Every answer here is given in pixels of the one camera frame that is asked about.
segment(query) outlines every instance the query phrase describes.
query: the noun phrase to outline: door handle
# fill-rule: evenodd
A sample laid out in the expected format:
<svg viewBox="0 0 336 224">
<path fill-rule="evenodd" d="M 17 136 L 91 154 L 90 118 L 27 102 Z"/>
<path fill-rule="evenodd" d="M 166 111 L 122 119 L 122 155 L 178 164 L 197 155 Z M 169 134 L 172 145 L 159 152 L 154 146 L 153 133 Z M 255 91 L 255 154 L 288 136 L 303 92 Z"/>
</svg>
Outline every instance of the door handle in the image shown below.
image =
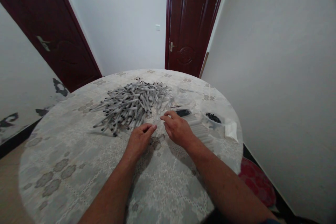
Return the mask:
<svg viewBox="0 0 336 224">
<path fill-rule="evenodd" d="M 173 45 L 173 42 L 170 42 L 170 51 L 173 51 L 173 47 L 176 47 L 177 45 Z"/>
<path fill-rule="evenodd" d="M 40 37 L 40 36 L 36 36 L 36 37 L 37 37 L 37 39 L 39 40 L 39 42 L 41 43 L 41 45 L 44 47 L 44 49 L 45 49 L 46 51 L 50 51 L 50 49 L 49 49 L 49 47 L 48 47 L 47 44 L 49 44 L 51 41 L 44 41 L 43 38 Z"/>
</svg>

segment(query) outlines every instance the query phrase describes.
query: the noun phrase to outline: white tablecloth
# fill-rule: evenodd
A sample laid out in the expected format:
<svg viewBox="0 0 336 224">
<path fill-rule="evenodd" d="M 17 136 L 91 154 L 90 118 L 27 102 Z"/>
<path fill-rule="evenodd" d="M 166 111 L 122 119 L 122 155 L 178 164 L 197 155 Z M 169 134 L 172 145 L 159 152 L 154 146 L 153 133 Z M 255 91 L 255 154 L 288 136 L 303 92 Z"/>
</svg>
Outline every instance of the white tablecloth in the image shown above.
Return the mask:
<svg viewBox="0 0 336 224">
<path fill-rule="evenodd" d="M 204 100 L 225 107 L 237 122 L 239 143 L 215 143 L 215 154 L 240 172 L 243 137 L 239 119 L 226 98 L 201 79 L 180 72 L 141 69 L 103 77 L 76 90 L 40 121 L 21 157 L 19 190 L 36 223 L 77 223 L 121 159 L 129 135 L 91 134 L 103 116 L 90 112 L 107 90 L 141 78 L 193 90 L 193 111 Z M 128 223 L 196 223 L 214 206 L 186 152 L 168 138 L 162 122 L 140 159 L 129 195 Z"/>
</svg>

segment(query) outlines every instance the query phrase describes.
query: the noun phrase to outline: tiled floor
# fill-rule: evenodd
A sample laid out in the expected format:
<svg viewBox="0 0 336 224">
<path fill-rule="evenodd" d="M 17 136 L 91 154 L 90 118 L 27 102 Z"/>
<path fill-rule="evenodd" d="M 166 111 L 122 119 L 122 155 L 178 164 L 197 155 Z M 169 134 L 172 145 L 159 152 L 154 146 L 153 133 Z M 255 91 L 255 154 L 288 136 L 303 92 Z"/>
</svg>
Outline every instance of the tiled floor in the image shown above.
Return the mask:
<svg viewBox="0 0 336 224">
<path fill-rule="evenodd" d="M 25 143 L 0 160 L 0 223 L 33 224 L 18 191 L 18 173 Z"/>
</svg>

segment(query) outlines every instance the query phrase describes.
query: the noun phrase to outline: dark red door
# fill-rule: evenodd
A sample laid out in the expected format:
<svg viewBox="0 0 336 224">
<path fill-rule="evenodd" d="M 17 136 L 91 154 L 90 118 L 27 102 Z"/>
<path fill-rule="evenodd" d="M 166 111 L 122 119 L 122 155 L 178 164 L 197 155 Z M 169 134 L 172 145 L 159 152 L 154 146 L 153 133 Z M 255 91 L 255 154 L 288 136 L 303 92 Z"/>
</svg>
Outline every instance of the dark red door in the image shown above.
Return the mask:
<svg viewBox="0 0 336 224">
<path fill-rule="evenodd" d="M 172 0 L 168 69 L 198 77 L 217 0 Z"/>
<path fill-rule="evenodd" d="M 0 1 L 70 92 L 101 77 L 64 0 Z"/>
</svg>

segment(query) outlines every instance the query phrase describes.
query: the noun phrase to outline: red cushion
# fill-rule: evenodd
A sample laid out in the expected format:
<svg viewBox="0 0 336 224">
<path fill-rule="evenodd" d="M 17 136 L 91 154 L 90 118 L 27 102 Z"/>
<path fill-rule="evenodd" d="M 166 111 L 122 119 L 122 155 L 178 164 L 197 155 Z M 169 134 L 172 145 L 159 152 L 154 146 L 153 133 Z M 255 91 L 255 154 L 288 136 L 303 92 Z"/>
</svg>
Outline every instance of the red cushion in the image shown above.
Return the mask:
<svg viewBox="0 0 336 224">
<path fill-rule="evenodd" d="M 275 204 L 273 185 L 264 172 L 252 161 L 243 158 L 239 177 L 267 207 Z"/>
</svg>

